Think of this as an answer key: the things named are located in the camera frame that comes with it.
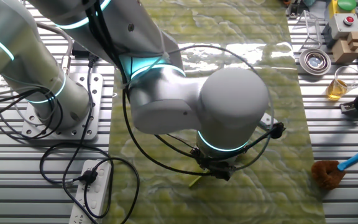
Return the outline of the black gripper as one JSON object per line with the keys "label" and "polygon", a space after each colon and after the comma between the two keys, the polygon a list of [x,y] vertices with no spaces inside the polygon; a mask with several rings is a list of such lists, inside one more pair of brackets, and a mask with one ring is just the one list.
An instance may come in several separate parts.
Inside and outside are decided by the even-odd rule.
{"label": "black gripper", "polygon": [[231,178],[232,172],[230,171],[231,166],[228,162],[213,162],[210,163],[208,169],[211,171],[212,176],[217,179],[228,181]]}

